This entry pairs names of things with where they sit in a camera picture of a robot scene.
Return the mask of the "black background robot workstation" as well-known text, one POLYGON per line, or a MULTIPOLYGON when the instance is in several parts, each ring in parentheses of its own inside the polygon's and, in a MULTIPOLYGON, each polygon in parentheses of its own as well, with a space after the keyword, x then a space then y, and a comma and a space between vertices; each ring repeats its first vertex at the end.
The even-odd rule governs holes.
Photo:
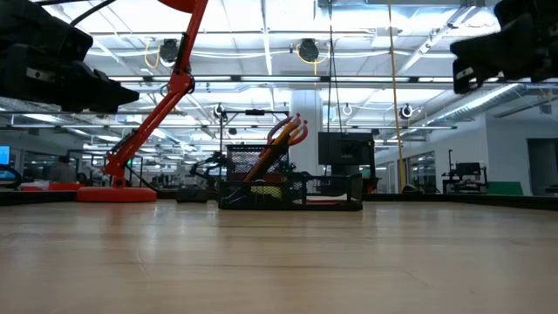
POLYGON ((488 192, 487 168, 480 162, 455 162, 448 150, 449 171, 442 174, 442 193, 485 195, 488 192))

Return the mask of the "black monitor on stand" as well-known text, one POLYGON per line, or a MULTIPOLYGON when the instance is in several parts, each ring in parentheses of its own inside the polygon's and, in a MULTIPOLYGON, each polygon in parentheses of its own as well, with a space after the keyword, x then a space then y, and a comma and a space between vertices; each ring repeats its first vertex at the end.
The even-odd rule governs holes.
POLYGON ((333 175, 359 173, 367 166, 374 175, 374 139, 371 133, 326 133, 318 134, 318 164, 330 166, 333 175))

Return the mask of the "red desk lamp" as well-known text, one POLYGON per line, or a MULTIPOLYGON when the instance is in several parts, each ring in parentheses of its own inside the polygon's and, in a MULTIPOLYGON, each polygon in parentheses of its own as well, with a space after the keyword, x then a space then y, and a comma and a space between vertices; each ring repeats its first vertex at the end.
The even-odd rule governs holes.
POLYGON ((110 187, 82 187, 77 190, 77 200, 80 202, 152 202, 158 198, 154 188, 130 188, 126 185, 126 167, 140 147, 160 126, 164 118, 175 108, 178 102, 187 94, 193 92, 195 81, 191 74, 190 57, 194 42, 201 26, 208 0, 159 0, 161 3, 175 10, 190 15, 187 30, 182 38, 177 53, 177 59, 167 83, 167 95, 153 109, 139 127, 131 131, 118 142, 106 158, 108 163, 104 173, 112 178, 110 187))

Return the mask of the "blue lit monitor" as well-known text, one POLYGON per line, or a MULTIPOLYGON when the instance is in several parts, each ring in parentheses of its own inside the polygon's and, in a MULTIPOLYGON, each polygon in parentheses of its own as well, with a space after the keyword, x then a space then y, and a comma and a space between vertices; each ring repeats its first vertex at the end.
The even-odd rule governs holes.
MULTIPOLYGON (((10 165, 10 147, 0 145, 0 166, 10 165)), ((12 180, 14 175, 8 170, 0 168, 0 181, 12 180)))

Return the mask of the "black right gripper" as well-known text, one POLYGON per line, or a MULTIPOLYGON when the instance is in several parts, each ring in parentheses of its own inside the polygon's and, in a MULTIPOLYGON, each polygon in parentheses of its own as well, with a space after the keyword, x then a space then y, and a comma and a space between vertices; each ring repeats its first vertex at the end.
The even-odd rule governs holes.
POLYGON ((456 41, 453 91, 467 94, 489 79, 558 79, 558 0, 501 0, 500 32, 456 41), (469 61, 494 61, 470 63, 469 61))

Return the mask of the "black mesh desk organizer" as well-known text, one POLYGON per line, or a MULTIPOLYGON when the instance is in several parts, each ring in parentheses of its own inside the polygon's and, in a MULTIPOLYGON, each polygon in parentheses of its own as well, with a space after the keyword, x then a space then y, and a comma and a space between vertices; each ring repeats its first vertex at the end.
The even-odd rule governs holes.
POLYGON ((226 210, 302 210, 302 211, 360 211, 362 209, 363 178, 352 175, 311 175, 296 171, 289 153, 265 176, 257 181, 244 178, 259 160, 266 145, 228 145, 226 179, 219 184, 218 202, 226 210), (277 186, 282 199, 250 193, 244 202, 227 205, 224 198, 233 190, 252 186, 277 186), (307 200, 345 201, 341 206, 309 206, 307 200))

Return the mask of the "small yellow office item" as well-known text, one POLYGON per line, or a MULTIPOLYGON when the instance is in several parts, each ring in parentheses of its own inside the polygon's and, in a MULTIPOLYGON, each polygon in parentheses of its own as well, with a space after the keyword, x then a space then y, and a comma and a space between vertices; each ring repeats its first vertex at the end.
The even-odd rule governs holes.
POLYGON ((269 196, 276 199, 282 199, 282 189, 277 186, 252 186, 250 192, 256 195, 269 196))

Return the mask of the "orange pencil with red eraser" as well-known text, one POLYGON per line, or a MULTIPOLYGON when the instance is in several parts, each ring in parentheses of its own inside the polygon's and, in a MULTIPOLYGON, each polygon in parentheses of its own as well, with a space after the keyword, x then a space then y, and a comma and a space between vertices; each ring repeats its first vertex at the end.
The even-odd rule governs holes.
POLYGON ((300 114, 297 113, 282 120, 269 132, 268 144, 260 153, 259 160, 248 172, 244 181, 260 180, 268 172, 288 147, 290 135, 298 133, 301 123, 300 114))
POLYGON ((268 134, 266 147, 260 153, 260 168, 266 174, 283 156, 287 155, 291 146, 302 142, 308 135, 307 120, 299 119, 281 121, 268 134))

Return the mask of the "black background station frame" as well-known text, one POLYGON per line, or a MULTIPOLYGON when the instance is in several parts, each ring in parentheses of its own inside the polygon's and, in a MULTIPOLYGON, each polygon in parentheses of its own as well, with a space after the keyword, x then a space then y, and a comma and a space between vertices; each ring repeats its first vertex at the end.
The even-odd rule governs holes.
POLYGON ((236 131, 252 129, 271 131, 280 119, 289 117, 289 112, 264 109, 221 109, 217 115, 219 117, 219 143, 222 145, 227 139, 226 134, 230 129, 236 131))

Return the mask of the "red scissors with grey grips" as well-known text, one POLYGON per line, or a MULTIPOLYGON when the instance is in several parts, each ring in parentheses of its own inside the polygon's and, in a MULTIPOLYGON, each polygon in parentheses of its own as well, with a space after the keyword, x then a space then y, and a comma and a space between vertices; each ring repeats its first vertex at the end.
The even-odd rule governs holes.
POLYGON ((268 145, 295 146, 303 142, 309 134, 308 121, 300 114, 289 116, 276 124, 268 133, 268 145))

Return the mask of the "green board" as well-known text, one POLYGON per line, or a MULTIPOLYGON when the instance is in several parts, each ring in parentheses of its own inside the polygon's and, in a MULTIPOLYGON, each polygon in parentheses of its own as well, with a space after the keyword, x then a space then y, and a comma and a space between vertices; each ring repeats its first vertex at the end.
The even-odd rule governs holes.
POLYGON ((489 195, 524 195, 519 181, 489 181, 487 193, 489 195))

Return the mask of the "person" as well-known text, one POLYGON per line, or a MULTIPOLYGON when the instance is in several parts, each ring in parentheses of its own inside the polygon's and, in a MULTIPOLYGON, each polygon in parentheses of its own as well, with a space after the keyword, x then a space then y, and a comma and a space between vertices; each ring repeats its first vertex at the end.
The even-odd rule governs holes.
POLYGON ((76 183, 77 175, 75 169, 70 165, 67 155, 58 158, 56 166, 50 171, 49 181, 56 183, 76 183))

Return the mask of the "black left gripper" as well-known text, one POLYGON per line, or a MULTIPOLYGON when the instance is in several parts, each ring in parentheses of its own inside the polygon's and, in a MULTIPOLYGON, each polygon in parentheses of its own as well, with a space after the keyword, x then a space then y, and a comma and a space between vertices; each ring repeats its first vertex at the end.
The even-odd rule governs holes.
POLYGON ((72 90, 98 94, 72 100, 65 90, 63 49, 71 26, 30 0, 0 0, 0 96, 52 103, 66 112, 115 113, 139 94, 82 62, 73 62, 72 90))

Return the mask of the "black power adapter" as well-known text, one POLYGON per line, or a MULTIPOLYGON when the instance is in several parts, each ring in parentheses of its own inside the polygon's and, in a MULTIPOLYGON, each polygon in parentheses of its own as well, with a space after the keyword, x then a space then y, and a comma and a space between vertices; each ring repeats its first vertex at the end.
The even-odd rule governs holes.
POLYGON ((208 192, 199 188, 181 188, 176 192, 175 200, 178 203, 206 203, 208 192))

